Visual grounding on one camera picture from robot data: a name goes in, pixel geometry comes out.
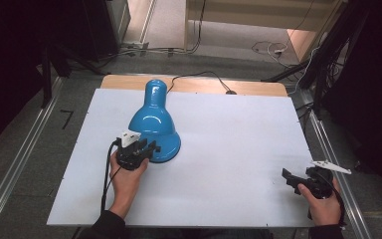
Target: lamp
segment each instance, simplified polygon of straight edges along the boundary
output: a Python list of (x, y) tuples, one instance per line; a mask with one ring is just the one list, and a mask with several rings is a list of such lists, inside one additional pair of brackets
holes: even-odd
[(166, 110), (166, 84), (151, 80), (145, 85), (144, 105), (132, 117), (129, 129), (141, 133), (148, 142), (156, 141), (160, 151), (154, 151), (151, 162), (166, 162), (179, 151), (181, 139), (172, 117)]

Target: white plastic part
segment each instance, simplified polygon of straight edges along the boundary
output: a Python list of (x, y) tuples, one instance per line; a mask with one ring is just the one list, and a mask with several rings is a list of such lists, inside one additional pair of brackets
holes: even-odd
[(122, 133), (122, 147), (130, 146), (133, 142), (138, 141), (140, 137), (140, 132), (131, 131), (127, 129)]
[(343, 173), (347, 173), (347, 174), (352, 174), (350, 169), (346, 169), (346, 168), (340, 167), (340, 166), (335, 165), (335, 164), (333, 164), (331, 162), (328, 162), (328, 161), (312, 161), (311, 163), (316, 165), (316, 166), (319, 166), (319, 167), (322, 167), (322, 168), (326, 168), (326, 169), (330, 169), (330, 170), (333, 170), (333, 171), (339, 171), (339, 172), (343, 172)]

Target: hand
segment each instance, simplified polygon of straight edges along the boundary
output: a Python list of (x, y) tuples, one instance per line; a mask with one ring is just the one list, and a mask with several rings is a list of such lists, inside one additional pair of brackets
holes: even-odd
[(119, 164), (116, 162), (116, 151), (110, 156), (110, 178), (114, 191), (114, 201), (109, 211), (125, 218), (131, 207), (135, 194), (138, 190), (139, 179), (141, 174), (147, 169), (148, 158), (141, 162), (141, 165), (134, 171), (119, 169)]
[[(340, 188), (337, 180), (333, 178), (333, 186), (340, 193)], [(340, 204), (337, 201), (334, 192), (330, 197), (325, 199), (317, 199), (303, 184), (299, 184), (298, 189), (300, 194), (309, 203), (309, 212), (311, 213), (312, 221), (315, 226), (325, 226), (338, 224), (340, 219)]]

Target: white cable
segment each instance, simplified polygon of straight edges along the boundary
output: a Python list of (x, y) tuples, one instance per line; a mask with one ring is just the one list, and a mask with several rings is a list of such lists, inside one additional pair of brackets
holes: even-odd
[(309, 65), (311, 64), (311, 60), (312, 60), (312, 56), (314, 55), (314, 52), (315, 52), (318, 48), (320, 48), (320, 47), (317, 47), (317, 48), (312, 49), (311, 54), (310, 54), (310, 57), (309, 57), (308, 65), (306, 65), (306, 68), (305, 68), (305, 71), (303, 71), (303, 75), (302, 75), (302, 77), (300, 77), (299, 80), (296, 82), (294, 91), (291, 92), (291, 93), (288, 93), (288, 94), (287, 94), (288, 96), (289, 96), (289, 95), (292, 95), (292, 94), (294, 94), (294, 93), (296, 92), (296, 89), (297, 89), (297, 86), (299, 85), (300, 80), (303, 79), (303, 77), (305, 76), (305, 73), (306, 73), (306, 69), (308, 69)]

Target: table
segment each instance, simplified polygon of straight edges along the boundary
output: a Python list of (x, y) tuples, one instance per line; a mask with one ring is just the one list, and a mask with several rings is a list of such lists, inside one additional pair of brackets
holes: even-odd
[[(154, 78), (167, 83), (172, 79), (148, 75), (104, 78), (101, 89), (95, 91), (48, 225), (96, 221), (107, 149), (142, 106), (144, 91), (136, 89), (143, 90)], [(284, 86), (224, 82), (238, 94), (248, 95), (225, 95), (216, 79), (175, 81), (166, 108), (181, 137), (181, 149), (166, 163), (149, 164), (125, 218), (128, 226), (312, 226), (306, 218), (307, 203), (281, 176), (283, 167), (304, 176), (305, 168), (311, 166)], [(118, 87), (127, 90), (110, 89)], [(270, 95), (250, 96), (257, 89), (259, 95)], [(110, 190), (106, 207), (112, 200)]]
[[(185, 40), (188, 21), (199, 21), (204, 0), (187, 0)], [(345, 0), (210, 0), (204, 21), (288, 29), (300, 61), (306, 60), (323, 33), (331, 29), (344, 8)]]

